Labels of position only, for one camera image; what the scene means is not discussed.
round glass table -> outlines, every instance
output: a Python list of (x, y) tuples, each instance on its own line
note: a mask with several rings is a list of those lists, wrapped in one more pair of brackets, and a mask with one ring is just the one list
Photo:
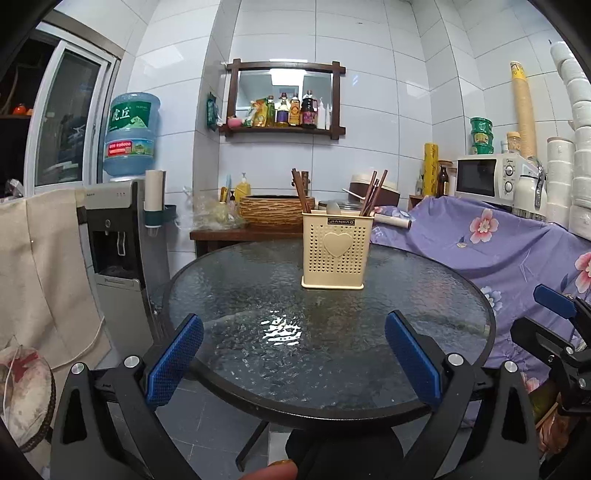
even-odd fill
[(384, 336), (400, 310), (445, 353), (483, 365), (495, 319), (486, 297), (446, 266), (371, 245), (363, 290), (300, 284), (299, 240), (237, 244), (172, 279), (163, 313), (176, 327), (200, 316), (205, 337), (191, 371), (260, 419), (313, 429), (405, 423), (429, 412)]

microwave oven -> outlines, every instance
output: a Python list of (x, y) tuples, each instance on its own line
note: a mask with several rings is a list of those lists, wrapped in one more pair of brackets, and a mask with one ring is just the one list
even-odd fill
[(513, 205), (513, 192), (528, 161), (517, 153), (467, 155), (457, 159), (455, 196)]

purple floral cloth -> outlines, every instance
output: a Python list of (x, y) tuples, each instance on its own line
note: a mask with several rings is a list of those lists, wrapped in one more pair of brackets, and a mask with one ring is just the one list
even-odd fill
[[(406, 215), (393, 207), (383, 207), (382, 214)], [(528, 385), (543, 382), (548, 368), (514, 344), (509, 330), (515, 319), (526, 316), (577, 345), (572, 324), (537, 304), (533, 292), (543, 283), (586, 299), (591, 287), (591, 242), (557, 225), (452, 197), (427, 197), (410, 216), (410, 230), (377, 223), (372, 243), (432, 258), (476, 284), (496, 318), (495, 344), (486, 365), (498, 367), (513, 360), (524, 380), (532, 380)]]

heart shape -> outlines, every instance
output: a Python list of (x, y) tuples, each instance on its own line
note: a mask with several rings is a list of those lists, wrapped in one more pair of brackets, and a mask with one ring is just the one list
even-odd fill
[(353, 244), (353, 237), (348, 233), (327, 233), (322, 239), (324, 248), (333, 257), (340, 257), (344, 254)]

green container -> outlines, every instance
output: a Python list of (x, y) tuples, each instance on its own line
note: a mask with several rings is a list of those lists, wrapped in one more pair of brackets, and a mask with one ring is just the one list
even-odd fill
[(475, 117), (470, 119), (472, 125), (472, 144), (488, 145), (492, 147), (492, 122), (486, 118)]
[(475, 143), (472, 145), (471, 155), (491, 155), (495, 152), (492, 145), (485, 145), (481, 143)]

